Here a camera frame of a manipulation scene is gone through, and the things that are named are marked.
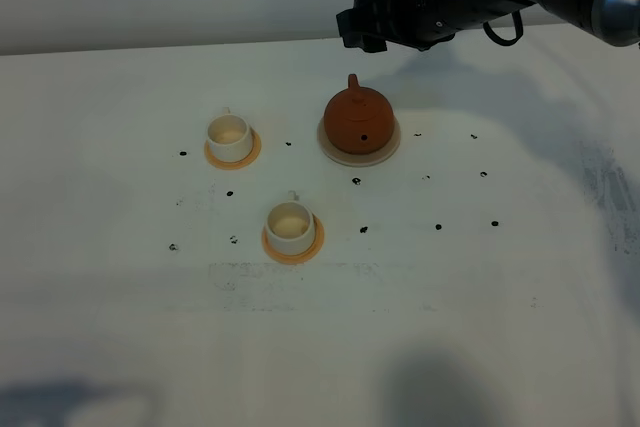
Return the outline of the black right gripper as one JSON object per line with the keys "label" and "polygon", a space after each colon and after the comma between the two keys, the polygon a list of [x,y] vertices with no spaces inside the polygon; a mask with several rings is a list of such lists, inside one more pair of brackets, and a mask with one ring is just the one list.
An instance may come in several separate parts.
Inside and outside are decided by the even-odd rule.
{"label": "black right gripper", "polygon": [[500,17],[500,0],[354,0],[336,16],[348,49],[385,52],[389,43],[425,51]]}

